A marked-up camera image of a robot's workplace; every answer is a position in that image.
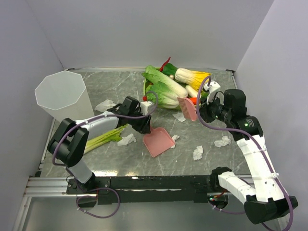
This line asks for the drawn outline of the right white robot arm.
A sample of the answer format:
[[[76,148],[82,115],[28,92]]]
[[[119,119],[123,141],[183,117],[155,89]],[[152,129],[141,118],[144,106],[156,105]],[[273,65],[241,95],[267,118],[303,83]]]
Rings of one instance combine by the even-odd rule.
[[[242,151],[254,186],[236,176],[228,167],[217,167],[210,175],[210,186],[220,192],[232,193],[244,205],[248,219],[254,223],[289,215],[286,229],[293,221],[293,210],[298,206],[296,197],[290,196],[278,179],[265,145],[265,137],[258,119],[247,114],[246,96],[242,90],[224,92],[224,101],[216,96],[218,90],[209,90],[207,100],[197,105],[197,115],[206,127],[219,120],[226,124],[225,131],[232,136]]]

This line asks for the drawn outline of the pink hand brush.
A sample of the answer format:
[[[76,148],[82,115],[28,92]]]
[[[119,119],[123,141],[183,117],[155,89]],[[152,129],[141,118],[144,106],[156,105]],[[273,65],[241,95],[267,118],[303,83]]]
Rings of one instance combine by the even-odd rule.
[[[180,98],[178,97],[178,102],[183,113],[183,116],[186,119],[191,121],[197,120],[196,108],[193,102],[189,98]]]

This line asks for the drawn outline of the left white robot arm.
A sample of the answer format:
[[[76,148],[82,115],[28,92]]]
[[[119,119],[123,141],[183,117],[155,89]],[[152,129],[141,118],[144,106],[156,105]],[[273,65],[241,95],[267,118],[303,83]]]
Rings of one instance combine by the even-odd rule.
[[[139,102],[128,96],[100,115],[76,121],[66,118],[49,141],[47,150],[52,154],[53,163],[58,160],[58,165],[75,177],[78,188],[83,193],[90,193],[95,188],[95,174],[82,160],[86,143],[124,125],[131,125],[140,134],[149,134],[150,113],[154,109],[154,102]]]

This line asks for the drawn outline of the pink plastic dustpan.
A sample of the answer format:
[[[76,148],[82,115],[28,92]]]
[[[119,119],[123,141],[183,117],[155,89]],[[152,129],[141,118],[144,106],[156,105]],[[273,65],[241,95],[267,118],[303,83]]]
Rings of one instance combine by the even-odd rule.
[[[150,133],[144,135],[143,143],[151,157],[159,156],[176,144],[169,133],[162,127],[150,127]]]

